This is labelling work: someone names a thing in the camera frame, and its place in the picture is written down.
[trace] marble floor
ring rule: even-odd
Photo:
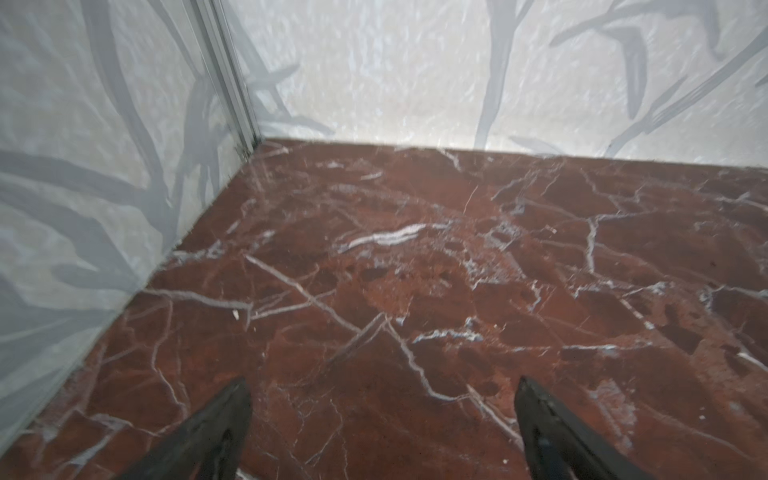
[[[110,478],[243,375],[254,477],[528,478],[525,374],[658,478],[765,478],[766,205],[760,170],[268,141],[0,472]]]

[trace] wallpaper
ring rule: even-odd
[[[0,451],[237,171],[182,0],[0,5]]]
[[[768,166],[766,0],[229,0],[265,134]]]

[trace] brown marble countertop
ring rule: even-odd
[[[234,376],[261,479],[528,478],[520,375],[661,478],[768,476],[768,174],[267,141],[5,453],[110,478]]]

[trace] white wall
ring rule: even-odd
[[[768,166],[765,0],[226,1],[268,134]]]
[[[182,1],[0,5],[0,452],[240,166]]]

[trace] wall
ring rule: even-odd
[[[768,166],[765,0],[229,1],[267,134]]]
[[[0,5],[0,452],[237,171],[182,0]]]

